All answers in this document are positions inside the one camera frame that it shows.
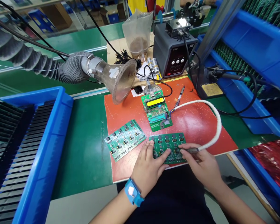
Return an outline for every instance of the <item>test board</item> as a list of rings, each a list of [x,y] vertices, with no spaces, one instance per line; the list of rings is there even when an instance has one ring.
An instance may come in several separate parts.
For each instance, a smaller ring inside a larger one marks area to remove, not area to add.
[[[178,145],[186,143],[183,133],[172,133],[162,135],[151,135],[149,140],[154,141],[153,157],[156,159],[162,155],[166,149],[171,149],[171,153],[165,160],[164,164],[184,163],[187,162],[182,158]]]
[[[139,125],[131,120],[105,138],[105,142],[115,162],[146,139]]]
[[[153,132],[172,126],[162,90],[154,92],[153,97],[144,95],[141,100]]]

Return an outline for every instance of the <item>clear plastic bag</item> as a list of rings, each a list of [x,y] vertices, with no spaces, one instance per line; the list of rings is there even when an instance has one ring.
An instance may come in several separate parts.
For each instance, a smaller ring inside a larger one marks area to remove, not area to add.
[[[128,49],[135,59],[144,57],[149,49],[152,13],[141,13],[136,9],[136,12],[122,25]]]

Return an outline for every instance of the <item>red work mat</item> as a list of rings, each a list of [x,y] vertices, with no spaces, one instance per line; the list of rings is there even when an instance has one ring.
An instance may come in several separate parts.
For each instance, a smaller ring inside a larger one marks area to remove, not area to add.
[[[181,97],[180,105],[200,99],[196,94],[192,82],[187,77],[169,81],[167,84],[173,89],[172,95],[165,98],[169,110],[173,109],[175,106],[183,86],[185,86],[185,90]],[[164,95],[170,93],[169,87],[163,84],[160,86],[163,89]],[[113,133],[132,119],[136,120],[142,131],[146,134],[146,140],[148,140],[151,135],[183,132],[186,142],[203,145],[208,143],[216,134],[217,119],[209,106],[204,103],[190,104],[177,109],[172,113],[171,119],[173,125],[156,132],[153,132],[150,128],[146,113],[143,109],[141,96],[133,97],[132,94],[129,93],[123,103],[120,105],[114,105],[111,94],[105,95],[105,108],[109,134]],[[116,163],[110,154],[113,183],[126,180],[131,176],[139,151],[144,142]],[[208,151],[216,156],[237,149],[238,148],[232,138],[227,131],[222,128],[220,138],[214,145],[208,148]]]

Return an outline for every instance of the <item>digital display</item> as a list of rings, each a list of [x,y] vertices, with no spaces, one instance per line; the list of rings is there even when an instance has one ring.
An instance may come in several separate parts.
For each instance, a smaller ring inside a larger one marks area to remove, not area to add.
[[[152,106],[156,106],[158,104],[164,103],[164,102],[165,102],[164,97],[161,97],[161,98],[146,102],[146,106],[152,107]]]

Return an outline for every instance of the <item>floor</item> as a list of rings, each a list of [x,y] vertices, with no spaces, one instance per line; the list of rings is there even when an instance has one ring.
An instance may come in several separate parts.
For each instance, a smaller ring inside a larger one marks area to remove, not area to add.
[[[216,159],[222,175],[241,178],[226,155],[217,156]],[[275,223],[249,187],[241,185],[235,188],[234,192],[266,223]],[[113,184],[53,200],[50,203],[46,224],[88,223],[116,195],[116,185]],[[205,200],[215,222],[228,224],[219,205],[207,195],[205,195]]]

